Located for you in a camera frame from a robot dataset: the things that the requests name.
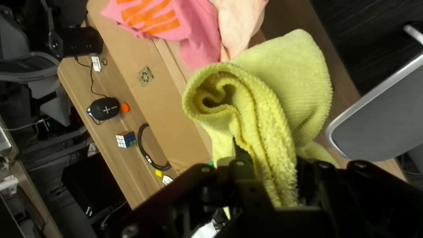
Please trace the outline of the yellow-green towel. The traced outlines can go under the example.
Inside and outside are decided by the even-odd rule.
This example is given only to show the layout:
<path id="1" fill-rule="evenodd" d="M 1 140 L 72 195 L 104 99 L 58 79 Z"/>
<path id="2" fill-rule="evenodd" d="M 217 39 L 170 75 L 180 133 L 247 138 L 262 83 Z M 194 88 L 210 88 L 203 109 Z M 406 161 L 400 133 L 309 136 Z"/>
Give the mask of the yellow-green towel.
<path id="1" fill-rule="evenodd" d="M 242 148 L 277 208 L 300 203 L 300 157 L 329 161 L 316 141 L 332 107 L 332 80 L 313 36 L 295 29 L 258 43 L 227 62 L 191 73 L 185 114 L 211 140 L 219 161 Z"/>

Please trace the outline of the pink shirt orange print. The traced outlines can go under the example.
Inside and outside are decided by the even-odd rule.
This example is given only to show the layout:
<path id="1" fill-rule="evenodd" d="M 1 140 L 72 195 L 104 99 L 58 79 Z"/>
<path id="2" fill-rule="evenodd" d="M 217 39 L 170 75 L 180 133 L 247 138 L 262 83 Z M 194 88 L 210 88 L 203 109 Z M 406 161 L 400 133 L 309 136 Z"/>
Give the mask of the pink shirt orange print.
<path id="1" fill-rule="evenodd" d="M 217 9 L 209 0 L 108 0 L 102 14 L 135 36 L 177 42 L 190 68 L 219 60 Z"/>

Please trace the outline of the peach cloth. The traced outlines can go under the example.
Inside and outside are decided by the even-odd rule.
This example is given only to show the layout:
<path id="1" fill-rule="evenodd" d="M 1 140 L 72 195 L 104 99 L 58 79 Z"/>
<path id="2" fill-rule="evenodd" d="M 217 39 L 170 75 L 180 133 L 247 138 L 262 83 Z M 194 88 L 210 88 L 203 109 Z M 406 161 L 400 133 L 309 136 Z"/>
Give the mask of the peach cloth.
<path id="1" fill-rule="evenodd" d="M 259 31 L 268 0 L 209 0 L 218 14 L 221 59 L 230 60 L 250 44 Z"/>

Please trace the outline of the cardboard box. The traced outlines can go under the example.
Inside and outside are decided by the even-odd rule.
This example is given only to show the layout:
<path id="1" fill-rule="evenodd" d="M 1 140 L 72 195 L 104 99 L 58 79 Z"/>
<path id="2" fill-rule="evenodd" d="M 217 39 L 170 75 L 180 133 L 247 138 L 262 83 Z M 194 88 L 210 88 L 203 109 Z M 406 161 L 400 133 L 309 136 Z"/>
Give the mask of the cardboard box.
<path id="1" fill-rule="evenodd" d="M 180 173 L 211 158 L 205 129 L 182 110 L 181 95 L 191 71 L 177 51 L 176 42 L 140 39 L 100 14 L 108 0 L 88 0 L 88 22 L 98 29 L 107 64 L 98 72 L 95 88 L 129 104 L 128 118 L 145 120 L 150 129 L 149 150 L 157 159 L 168 158 Z"/>

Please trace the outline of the grey office chair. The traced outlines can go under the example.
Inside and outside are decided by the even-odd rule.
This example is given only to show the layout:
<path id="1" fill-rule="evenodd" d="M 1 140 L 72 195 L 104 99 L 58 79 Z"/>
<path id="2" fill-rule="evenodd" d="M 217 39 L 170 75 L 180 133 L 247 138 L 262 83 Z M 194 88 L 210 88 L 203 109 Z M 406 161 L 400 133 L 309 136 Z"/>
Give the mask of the grey office chair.
<path id="1" fill-rule="evenodd" d="M 423 142 L 421 22 L 400 22 L 382 42 L 382 51 L 353 70 L 359 99 L 325 130 L 346 158 L 382 161 Z"/>

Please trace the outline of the small orange cap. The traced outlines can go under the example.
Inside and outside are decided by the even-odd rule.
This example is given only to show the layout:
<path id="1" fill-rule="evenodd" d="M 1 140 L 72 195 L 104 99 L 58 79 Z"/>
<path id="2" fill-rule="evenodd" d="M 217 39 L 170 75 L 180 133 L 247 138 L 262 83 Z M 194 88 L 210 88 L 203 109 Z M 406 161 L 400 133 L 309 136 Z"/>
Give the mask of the small orange cap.
<path id="1" fill-rule="evenodd" d="M 129 109 L 131 108 L 128 103 L 121 103 L 121 110 L 128 112 Z"/>

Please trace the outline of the rubiks cube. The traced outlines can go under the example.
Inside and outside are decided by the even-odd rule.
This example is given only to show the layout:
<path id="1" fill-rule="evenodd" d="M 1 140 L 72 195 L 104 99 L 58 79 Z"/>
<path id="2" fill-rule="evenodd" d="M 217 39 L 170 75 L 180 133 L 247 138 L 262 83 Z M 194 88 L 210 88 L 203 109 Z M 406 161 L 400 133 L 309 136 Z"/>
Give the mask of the rubiks cube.
<path id="1" fill-rule="evenodd" d="M 133 130 L 125 130 L 115 134 L 119 148 L 128 148 L 136 142 L 136 134 Z"/>

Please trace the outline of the black bluetooth speaker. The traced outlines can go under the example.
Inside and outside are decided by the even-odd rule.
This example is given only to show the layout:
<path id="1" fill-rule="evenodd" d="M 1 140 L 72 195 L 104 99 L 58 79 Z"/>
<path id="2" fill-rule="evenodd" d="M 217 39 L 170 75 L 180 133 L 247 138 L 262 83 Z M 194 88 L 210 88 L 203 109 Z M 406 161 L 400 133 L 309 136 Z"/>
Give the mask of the black bluetooth speaker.
<path id="1" fill-rule="evenodd" d="M 96 120 L 108 120 L 116 116 L 119 110 L 119 100 L 111 96 L 95 99 L 86 109 L 86 112 Z"/>

